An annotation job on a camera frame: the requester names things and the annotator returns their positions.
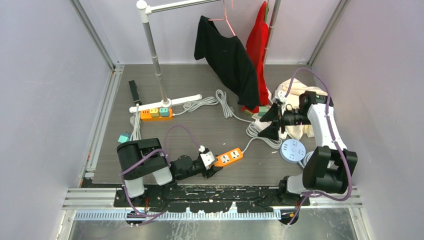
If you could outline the green charger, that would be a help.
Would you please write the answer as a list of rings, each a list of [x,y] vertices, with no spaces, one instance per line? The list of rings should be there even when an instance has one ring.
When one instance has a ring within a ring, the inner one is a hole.
[[[258,113],[257,113],[258,117],[264,116],[268,112],[269,109],[270,108],[268,106],[260,106],[258,108]]]

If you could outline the yellow charger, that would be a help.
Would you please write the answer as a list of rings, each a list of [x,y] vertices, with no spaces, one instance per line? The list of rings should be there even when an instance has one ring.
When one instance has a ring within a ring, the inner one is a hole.
[[[248,110],[248,109],[245,109],[244,110],[244,113],[246,114],[246,115],[248,115],[248,116],[253,116],[253,112],[251,112],[250,110]]]

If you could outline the round blue socket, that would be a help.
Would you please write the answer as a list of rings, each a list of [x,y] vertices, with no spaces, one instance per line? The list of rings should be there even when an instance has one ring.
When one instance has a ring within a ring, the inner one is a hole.
[[[305,146],[299,140],[287,139],[281,144],[279,153],[286,162],[297,164],[305,158],[307,152]]]

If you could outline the teal USB charger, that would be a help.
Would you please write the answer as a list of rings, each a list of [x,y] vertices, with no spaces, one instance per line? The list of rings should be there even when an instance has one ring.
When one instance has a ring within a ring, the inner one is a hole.
[[[118,138],[118,142],[120,143],[120,144],[123,144],[123,143],[126,143],[126,142],[128,142],[128,141],[130,141],[131,140],[131,134],[130,133],[122,133],[120,136],[119,136],[119,138]]]

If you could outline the black power strip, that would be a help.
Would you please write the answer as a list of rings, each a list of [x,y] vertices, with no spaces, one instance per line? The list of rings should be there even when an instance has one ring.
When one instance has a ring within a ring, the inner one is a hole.
[[[140,95],[139,95],[139,91],[138,91],[138,87],[137,87],[135,80],[130,80],[128,82],[128,84],[129,84],[129,88],[130,88],[130,92],[131,92],[131,96],[132,96],[134,104],[135,105],[142,105]]]

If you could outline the white power strip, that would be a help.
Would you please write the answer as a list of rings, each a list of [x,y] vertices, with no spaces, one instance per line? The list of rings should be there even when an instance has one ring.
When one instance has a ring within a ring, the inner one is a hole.
[[[259,131],[263,131],[264,129],[266,129],[267,127],[269,127],[271,125],[270,122],[260,122],[260,121],[255,121],[254,124],[260,128]]]

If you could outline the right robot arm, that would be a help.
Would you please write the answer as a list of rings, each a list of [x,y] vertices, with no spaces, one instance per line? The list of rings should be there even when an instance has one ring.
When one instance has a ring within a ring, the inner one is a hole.
[[[352,174],[358,162],[355,152],[343,143],[334,119],[334,104],[327,95],[305,91],[299,96],[299,107],[288,110],[288,94],[278,91],[271,108],[260,118],[270,125],[258,136],[277,140],[287,126],[312,126],[316,148],[302,174],[286,176],[277,198],[291,205],[298,195],[343,194],[352,189]]]

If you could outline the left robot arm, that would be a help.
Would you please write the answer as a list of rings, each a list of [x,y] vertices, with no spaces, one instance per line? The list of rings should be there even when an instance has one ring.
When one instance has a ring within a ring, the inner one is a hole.
[[[152,174],[159,186],[181,181],[201,174],[211,178],[222,170],[216,156],[206,147],[199,147],[197,159],[182,155],[174,161],[168,155],[158,138],[130,140],[116,148],[121,167],[121,180],[126,200],[133,206],[141,206],[146,200],[144,177]]]

